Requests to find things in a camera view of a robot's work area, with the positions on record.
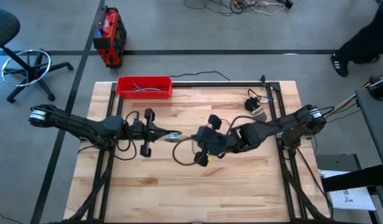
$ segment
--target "chair wheel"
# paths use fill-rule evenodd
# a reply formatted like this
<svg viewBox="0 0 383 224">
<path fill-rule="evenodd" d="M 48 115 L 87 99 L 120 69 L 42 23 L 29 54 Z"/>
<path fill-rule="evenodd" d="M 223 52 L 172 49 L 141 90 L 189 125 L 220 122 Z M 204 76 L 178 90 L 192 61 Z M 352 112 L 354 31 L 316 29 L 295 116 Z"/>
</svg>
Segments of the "chair wheel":
<svg viewBox="0 0 383 224">
<path fill-rule="evenodd" d="M 222 120 L 218 116 L 211 114 L 208 118 L 208 123 L 211 124 L 215 130 L 219 130 L 222 125 Z"/>
<path fill-rule="evenodd" d="M 9 99 L 9 98 L 7 98 L 7 102 L 9 102 L 9 103 L 14 103 L 16 100 L 15 99 Z"/>
<path fill-rule="evenodd" d="M 47 97 L 47 99 L 50 100 L 50 101 L 54 101 L 55 100 L 55 96 L 54 95 L 49 95 Z"/>
</svg>

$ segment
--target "black floor stripe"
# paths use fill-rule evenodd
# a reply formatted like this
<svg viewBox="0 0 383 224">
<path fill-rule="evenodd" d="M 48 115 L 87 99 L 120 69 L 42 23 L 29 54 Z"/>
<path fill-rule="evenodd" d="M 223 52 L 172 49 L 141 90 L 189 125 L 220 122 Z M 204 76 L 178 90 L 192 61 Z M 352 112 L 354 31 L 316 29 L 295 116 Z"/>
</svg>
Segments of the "black floor stripe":
<svg viewBox="0 0 383 224">
<path fill-rule="evenodd" d="M 83 74 L 83 71 L 84 71 L 85 66 L 86 66 L 87 57 L 89 56 L 90 47 L 92 46 L 94 33 L 95 33 L 95 30 L 97 27 L 97 20 L 98 20 L 101 8 L 104 5 L 104 2 L 105 2 L 104 0 L 100 0 L 100 2 L 98 3 L 98 8 L 97 8 L 94 20 L 93 20 L 93 24 L 92 24 L 92 27 L 90 28 L 88 39 L 86 41 L 86 45 L 85 45 L 85 48 L 84 48 L 83 53 L 82 53 L 82 58 L 80 59 L 79 66 L 78 66 L 77 72 L 75 74 L 75 78 L 73 79 L 71 92 L 69 94 L 67 105 L 65 107 L 65 111 L 69 112 L 69 113 L 72 111 L 73 104 L 75 103 L 75 98 L 77 96 L 80 80 L 82 78 L 82 74 Z M 47 166 L 47 170 L 46 170 L 46 173 L 45 173 L 45 176 L 43 179 L 42 187 L 40 188 L 40 192 L 39 192 L 39 196 L 38 196 L 37 201 L 36 201 L 34 213 L 32 215 L 31 224 L 39 224 L 40 219 L 42 218 L 44 206 L 45 206 L 45 203 L 47 200 L 47 196 L 49 195 L 50 186 L 51 186 L 51 183 L 53 180 L 55 168 L 57 166 L 57 161 L 58 161 L 59 156 L 60 156 L 60 151 L 61 151 L 62 143 L 64 141 L 64 137 L 65 137 L 65 131 L 60 130 L 59 133 L 57 134 L 57 139 L 55 140 L 55 143 L 54 143 L 54 148 L 53 148 L 50 160 L 49 160 L 49 165 Z"/>
<path fill-rule="evenodd" d="M 330 55 L 336 50 L 125 50 L 123 55 Z M 48 50 L 51 56 L 81 56 L 82 50 Z M 6 53 L 0 50 L 0 56 Z M 96 50 L 88 55 L 98 55 Z"/>
</svg>

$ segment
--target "white paper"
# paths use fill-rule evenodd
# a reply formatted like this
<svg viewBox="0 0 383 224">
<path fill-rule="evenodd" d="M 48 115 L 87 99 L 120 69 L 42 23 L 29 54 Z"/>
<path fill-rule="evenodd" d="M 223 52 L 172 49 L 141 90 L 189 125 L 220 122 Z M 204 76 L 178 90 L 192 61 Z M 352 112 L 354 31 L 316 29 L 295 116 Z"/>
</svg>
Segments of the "white paper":
<svg viewBox="0 0 383 224">
<path fill-rule="evenodd" d="M 335 175 L 347 174 L 348 172 L 321 170 L 320 173 L 325 178 L 332 177 Z M 334 192 L 329 192 L 328 194 L 333 203 L 334 208 L 370 211 L 376 210 L 374 203 L 372 202 L 370 193 L 368 192 L 366 187 L 359 187 L 347 190 L 337 190 Z"/>
</svg>

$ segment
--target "chair base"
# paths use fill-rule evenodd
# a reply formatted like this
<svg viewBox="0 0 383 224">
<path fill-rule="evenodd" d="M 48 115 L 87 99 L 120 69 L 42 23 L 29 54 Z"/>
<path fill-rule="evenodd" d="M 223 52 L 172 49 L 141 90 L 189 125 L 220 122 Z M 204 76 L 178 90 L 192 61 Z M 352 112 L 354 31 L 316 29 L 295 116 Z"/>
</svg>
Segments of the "chair base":
<svg viewBox="0 0 383 224">
<path fill-rule="evenodd" d="M 22 63 L 25 63 L 24 61 L 22 61 L 17 56 L 16 57 L 12 57 L 12 58 L 17 63 L 18 63 L 18 60 L 20 60 Z M 43 54 L 42 53 L 38 53 L 36 55 L 36 60 L 35 60 L 34 65 L 32 67 L 31 66 L 27 66 L 27 67 L 23 67 L 23 69 L 6 68 L 4 70 L 4 74 L 5 75 L 13 74 L 13 73 L 21 74 L 22 76 L 25 77 L 25 79 L 21 82 L 21 84 L 32 82 L 32 81 L 38 79 L 45 72 L 46 64 L 42 63 L 42 58 L 43 58 Z M 60 68 L 64 68 L 64 67 L 67 67 L 69 70 L 73 70 L 73 66 L 69 62 L 62 62 L 62 63 L 58 63 L 57 65 L 51 65 L 48 72 L 52 72 L 54 70 L 57 70 L 57 69 L 60 69 Z M 50 100 L 50 101 L 54 101 L 55 100 L 55 96 L 51 92 L 50 88 L 47 86 L 46 82 L 43 81 L 43 80 L 39 80 L 38 84 L 47 93 L 47 99 Z M 27 86 L 16 87 L 16 89 L 12 93 L 10 93 L 10 95 L 7 97 L 7 101 L 10 102 L 10 103 L 15 102 L 16 100 L 14 99 L 14 97 L 16 97 L 23 89 L 25 89 L 25 87 L 27 87 Z"/>
</svg>

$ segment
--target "red plastic tray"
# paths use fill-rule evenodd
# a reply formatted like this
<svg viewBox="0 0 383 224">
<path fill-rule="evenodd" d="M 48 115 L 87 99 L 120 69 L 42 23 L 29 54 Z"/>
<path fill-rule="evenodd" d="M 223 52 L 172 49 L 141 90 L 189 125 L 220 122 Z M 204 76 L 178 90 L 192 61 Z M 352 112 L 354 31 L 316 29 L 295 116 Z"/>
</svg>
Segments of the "red plastic tray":
<svg viewBox="0 0 383 224">
<path fill-rule="evenodd" d="M 159 88 L 161 91 L 135 91 L 137 88 Z M 119 77 L 116 93 L 124 99 L 169 99 L 172 80 L 168 76 Z"/>
</svg>

